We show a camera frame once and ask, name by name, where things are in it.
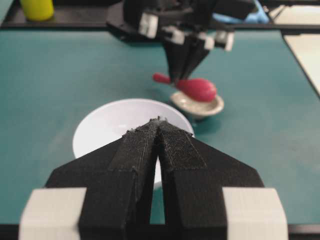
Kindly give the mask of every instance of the red toy spoon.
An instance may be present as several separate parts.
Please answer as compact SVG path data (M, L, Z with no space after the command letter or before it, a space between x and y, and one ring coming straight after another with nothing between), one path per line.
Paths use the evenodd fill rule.
M157 83L171 84L170 78L162 73L157 72L153 74L152 78ZM217 95L216 86L204 78L180 80L175 87L199 102L211 102Z

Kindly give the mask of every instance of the teal table surface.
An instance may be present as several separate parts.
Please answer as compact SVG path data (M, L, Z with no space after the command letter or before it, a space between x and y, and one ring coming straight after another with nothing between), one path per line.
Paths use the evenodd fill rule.
M10 4L0 3L0 17ZM171 104L159 44L103 31L0 30L0 224L18 223L34 188L74 159L72 138L92 110L146 98ZM238 31L193 77L214 82L222 113L193 123L200 141L256 168L291 224L320 222L320 103L278 31ZM154 223L163 222L161 189Z

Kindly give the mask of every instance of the yellow object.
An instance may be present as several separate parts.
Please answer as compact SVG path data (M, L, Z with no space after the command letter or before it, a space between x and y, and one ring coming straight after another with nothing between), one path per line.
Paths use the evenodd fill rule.
M54 15L52 0L20 0L23 12L30 21L44 21Z

